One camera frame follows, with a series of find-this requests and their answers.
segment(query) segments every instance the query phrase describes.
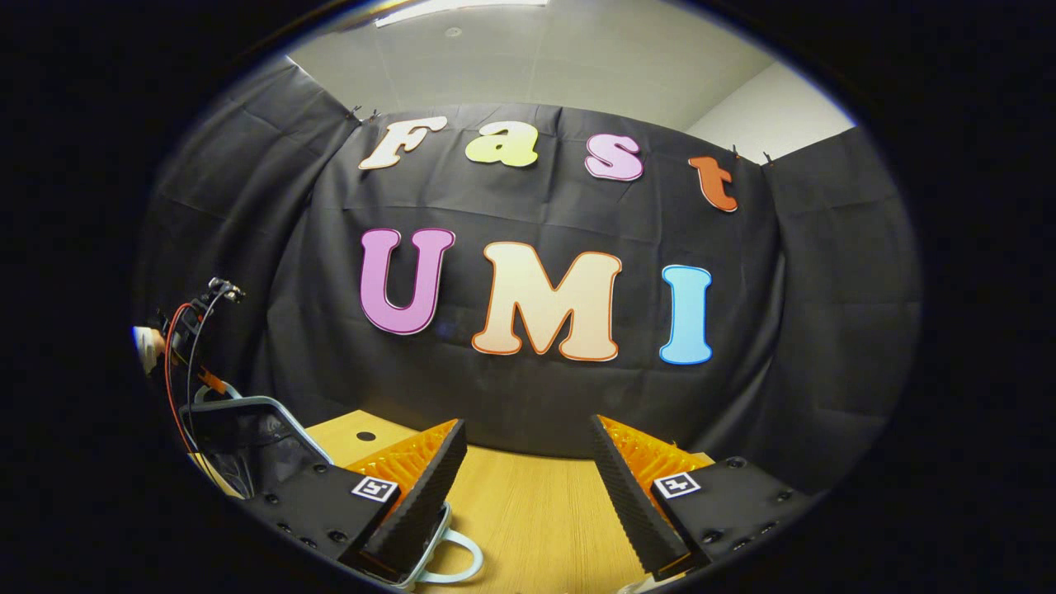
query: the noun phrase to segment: purple letter u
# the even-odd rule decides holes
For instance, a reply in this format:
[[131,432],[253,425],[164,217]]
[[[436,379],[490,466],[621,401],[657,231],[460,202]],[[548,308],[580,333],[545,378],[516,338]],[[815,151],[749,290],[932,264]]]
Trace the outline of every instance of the purple letter u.
[[389,302],[389,258],[399,245],[396,229],[371,229],[363,234],[363,276],[359,300],[363,313],[374,326],[393,334],[421,332],[433,320],[440,284],[444,252],[455,244],[455,234],[447,229],[419,229],[411,238],[418,246],[418,272],[414,280],[414,299],[406,308]]

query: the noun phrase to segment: cable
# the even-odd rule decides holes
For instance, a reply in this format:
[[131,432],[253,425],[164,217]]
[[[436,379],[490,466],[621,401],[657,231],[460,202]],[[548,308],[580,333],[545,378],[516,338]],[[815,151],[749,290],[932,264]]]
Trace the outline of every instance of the cable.
[[165,391],[166,395],[169,397],[169,408],[172,409],[172,419],[176,422],[176,429],[180,431],[180,439],[184,441],[184,447],[187,448],[187,453],[192,453],[193,450],[191,449],[191,445],[187,442],[187,435],[184,434],[184,424],[180,421],[180,415],[176,414],[176,404],[172,397],[172,371],[170,361],[172,360],[172,331],[175,330],[176,322],[180,321],[180,315],[184,313],[184,310],[190,307],[190,303],[184,303],[183,305],[176,308],[176,313],[172,316],[172,321],[169,322],[168,337],[165,339]]
[[216,296],[212,298],[212,302],[209,303],[209,307],[206,308],[205,315],[202,316],[202,322],[199,323],[197,334],[194,335],[194,342],[191,344],[191,354],[187,357],[187,428],[190,431],[191,441],[194,442],[195,449],[197,449],[197,452],[202,454],[202,466],[205,468],[206,474],[209,475],[209,480],[212,481],[212,483],[218,487],[220,487],[220,482],[212,476],[212,471],[209,469],[208,460],[205,454],[202,453],[202,448],[197,447],[197,437],[194,434],[194,414],[191,402],[191,378],[194,377],[194,368],[192,367],[192,364],[194,363],[194,351],[197,349],[197,340],[202,337],[202,331],[205,329],[205,322],[209,319],[209,314],[212,313],[213,307],[216,305],[216,301],[224,296],[226,291],[226,287],[222,287],[222,290],[216,293]]

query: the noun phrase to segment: wooden table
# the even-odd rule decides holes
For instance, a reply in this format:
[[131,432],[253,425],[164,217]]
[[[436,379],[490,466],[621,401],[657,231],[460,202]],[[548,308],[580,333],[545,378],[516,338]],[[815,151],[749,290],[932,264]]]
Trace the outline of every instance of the wooden table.
[[[377,439],[361,441],[360,431]],[[307,429],[338,466],[417,431],[355,411]],[[606,593],[645,579],[595,463],[469,446],[448,496],[452,527],[484,551],[484,568],[464,582],[419,584],[415,592],[488,594]],[[441,544],[429,570],[470,563]]]

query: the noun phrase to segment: ceiling light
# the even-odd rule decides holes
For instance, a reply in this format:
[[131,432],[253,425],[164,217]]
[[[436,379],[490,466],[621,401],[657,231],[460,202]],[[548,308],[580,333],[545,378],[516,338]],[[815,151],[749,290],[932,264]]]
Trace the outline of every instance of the ceiling light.
[[472,6],[545,6],[548,0],[427,0],[419,2],[410,8],[393,13],[388,17],[374,21],[377,26],[384,26],[394,22],[442,13],[454,8],[468,8]]

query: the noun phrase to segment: white wall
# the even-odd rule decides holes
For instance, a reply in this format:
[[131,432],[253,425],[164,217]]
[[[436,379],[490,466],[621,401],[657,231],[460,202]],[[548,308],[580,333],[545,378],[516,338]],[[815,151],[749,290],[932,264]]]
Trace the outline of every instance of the white wall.
[[766,163],[834,136],[854,123],[822,91],[774,62],[722,99],[686,133]]

